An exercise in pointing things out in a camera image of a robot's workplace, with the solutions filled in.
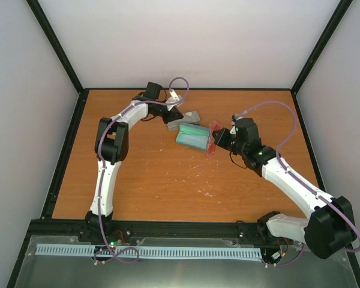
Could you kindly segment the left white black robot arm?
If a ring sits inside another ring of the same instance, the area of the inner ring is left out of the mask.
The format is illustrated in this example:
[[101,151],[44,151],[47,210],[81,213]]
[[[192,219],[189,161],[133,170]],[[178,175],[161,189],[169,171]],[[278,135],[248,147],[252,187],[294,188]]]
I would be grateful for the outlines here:
[[129,130],[149,115],[160,117],[165,124],[183,118],[178,106],[185,97],[170,87],[169,96],[160,101],[161,90],[161,85],[149,82],[126,108],[111,118],[103,117],[99,121],[94,147],[98,176],[94,198],[85,216],[92,235],[99,241],[107,241],[113,234],[113,192],[118,170],[128,154]]

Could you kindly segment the grey green-lined glasses case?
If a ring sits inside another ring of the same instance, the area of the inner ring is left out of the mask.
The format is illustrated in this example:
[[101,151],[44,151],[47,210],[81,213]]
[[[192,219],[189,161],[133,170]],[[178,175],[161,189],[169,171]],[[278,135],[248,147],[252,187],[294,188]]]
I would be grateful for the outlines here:
[[188,123],[199,125],[200,124],[200,116],[197,111],[185,112],[182,114],[183,117],[181,119],[177,119],[167,123],[167,129],[169,131],[175,131],[179,129],[181,123]]

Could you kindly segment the blue-grey glasses case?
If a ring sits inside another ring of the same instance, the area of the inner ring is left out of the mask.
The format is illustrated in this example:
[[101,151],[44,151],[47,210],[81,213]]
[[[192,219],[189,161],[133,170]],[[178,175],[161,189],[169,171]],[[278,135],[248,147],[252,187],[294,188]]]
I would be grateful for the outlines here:
[[186,122],[180,123],[176,143],[206,151],[208,140],[209,128]]

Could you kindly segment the blue cleaning cloth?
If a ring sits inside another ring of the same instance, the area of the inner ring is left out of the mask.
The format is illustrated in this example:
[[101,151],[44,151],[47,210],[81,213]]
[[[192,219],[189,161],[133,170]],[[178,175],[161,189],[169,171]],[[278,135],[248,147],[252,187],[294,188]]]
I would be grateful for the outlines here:
[[182,145],[205,151],[207,141],[208,136],[182,134],[178,142]]

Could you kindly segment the red transparent glasses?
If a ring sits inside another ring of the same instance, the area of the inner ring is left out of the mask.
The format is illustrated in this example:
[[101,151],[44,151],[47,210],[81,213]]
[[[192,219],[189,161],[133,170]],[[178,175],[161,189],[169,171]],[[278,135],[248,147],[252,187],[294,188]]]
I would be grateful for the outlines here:
[[220,129],[220,122],[214,120],[210,125],[209,125],[209,136],[208,136],[208,141],[206,143],[206,151],[205,154],[207,157],[211,157],[214,152],[215,152],[215,139],[213,136],[213,133],[215,131],[218,131]]

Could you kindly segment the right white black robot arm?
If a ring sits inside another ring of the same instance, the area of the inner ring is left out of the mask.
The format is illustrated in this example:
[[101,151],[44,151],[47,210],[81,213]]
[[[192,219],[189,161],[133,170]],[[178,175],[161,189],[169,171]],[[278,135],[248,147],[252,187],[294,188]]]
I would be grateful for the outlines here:
[[238,118],[231,129],[213,129],[215,146],[238,155],[246,168],[274,184],[303,212],[304,218],[269,214],[260,232],[306,245],[320,259],[327,259],[357,239],[353,209],[343,196],[335,198],[297,173],[280,153],[262,143],[256,123]]

